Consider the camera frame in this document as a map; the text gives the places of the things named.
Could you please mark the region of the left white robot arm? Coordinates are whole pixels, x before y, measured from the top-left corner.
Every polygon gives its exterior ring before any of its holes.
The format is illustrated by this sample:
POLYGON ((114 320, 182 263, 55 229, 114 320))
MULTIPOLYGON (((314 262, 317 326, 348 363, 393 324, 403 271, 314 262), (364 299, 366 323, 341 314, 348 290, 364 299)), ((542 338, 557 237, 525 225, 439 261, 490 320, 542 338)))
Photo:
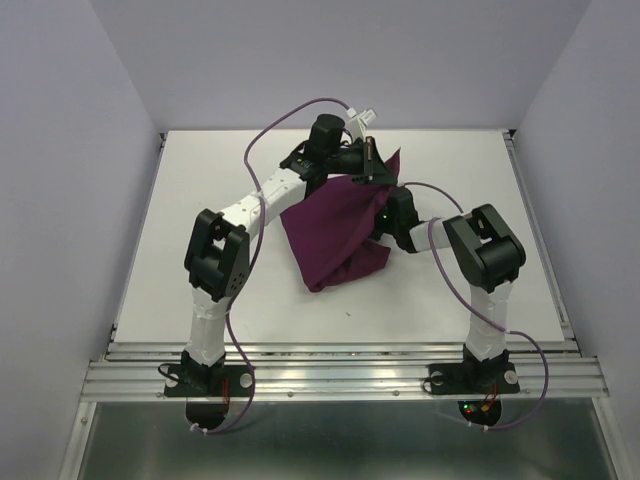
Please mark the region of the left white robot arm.
POLYGON ((181 362, 199 393, 215 392, 223 371, 225 318, 251 273, 264 230, 290 207, 314 195, 328 180, 344 180, 357 194, 379 196, 397 182, 366 130, 376 113, 348 110, 347 119, 321 114, 309 137, 265 181, 233 205, 201 211, 184 260, 192 287, 193 314, 181 362))

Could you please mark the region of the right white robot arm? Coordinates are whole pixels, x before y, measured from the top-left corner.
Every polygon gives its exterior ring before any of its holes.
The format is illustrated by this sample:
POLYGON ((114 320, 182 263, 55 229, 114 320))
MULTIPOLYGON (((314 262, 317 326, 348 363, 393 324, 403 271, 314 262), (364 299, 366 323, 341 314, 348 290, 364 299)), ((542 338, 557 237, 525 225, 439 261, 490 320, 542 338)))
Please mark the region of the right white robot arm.
POLYGON ((525 249, 491 204, 448 219, 419 219, 408 188, 395 187, 375 217, 372 237, 391 235, 410 254, 430 251, 446 285, 470 312, 464 355, 460 366, 463 384, 482 390, 496 378, 491 360, 506 355, 508 300, 526 262, 525 249), (446 274, 439 252, 449 248, 470 289, 465 300, 446 274))

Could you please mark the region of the purple surgical drape cloth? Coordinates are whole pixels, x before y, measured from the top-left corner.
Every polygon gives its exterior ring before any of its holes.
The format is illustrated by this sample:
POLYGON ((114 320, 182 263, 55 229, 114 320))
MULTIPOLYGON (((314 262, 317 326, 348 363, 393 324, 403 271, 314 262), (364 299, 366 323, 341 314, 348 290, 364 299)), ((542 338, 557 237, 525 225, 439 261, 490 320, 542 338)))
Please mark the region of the purple surgical drape cloth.
POLYGON ((391 249, 370 235, 393 189, 334 177, 280 215, 310 292, 360 280, 385 268, 391 249))

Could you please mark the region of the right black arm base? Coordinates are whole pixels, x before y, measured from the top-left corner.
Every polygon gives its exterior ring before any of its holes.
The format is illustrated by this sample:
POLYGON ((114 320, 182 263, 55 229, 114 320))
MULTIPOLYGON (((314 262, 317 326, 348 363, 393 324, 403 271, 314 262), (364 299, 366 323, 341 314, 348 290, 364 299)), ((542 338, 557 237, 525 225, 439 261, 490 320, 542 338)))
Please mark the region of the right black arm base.
POLYGON ((509 351, 498 356, 478 360, 464 347, 463 358, 457 363, 431 363, 428 376, 422 381, 422 389, 435 396, 471 395, 493 393, 517 394, 520 392, 518 375, 509 361, 509 351))

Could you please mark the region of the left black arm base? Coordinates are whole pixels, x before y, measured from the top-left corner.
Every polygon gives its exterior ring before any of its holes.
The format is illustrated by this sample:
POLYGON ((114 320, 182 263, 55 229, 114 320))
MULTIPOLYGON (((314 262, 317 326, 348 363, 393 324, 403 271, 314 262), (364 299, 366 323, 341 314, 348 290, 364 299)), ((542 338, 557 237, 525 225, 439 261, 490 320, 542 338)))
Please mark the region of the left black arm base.
POLYGON ((157 370, 165 380, 164 395, 169 398, 248 398, 254 390, 249 367, 226 365, 225 355, 208 366, 183 351, 178 363, 161 363, 157 370))

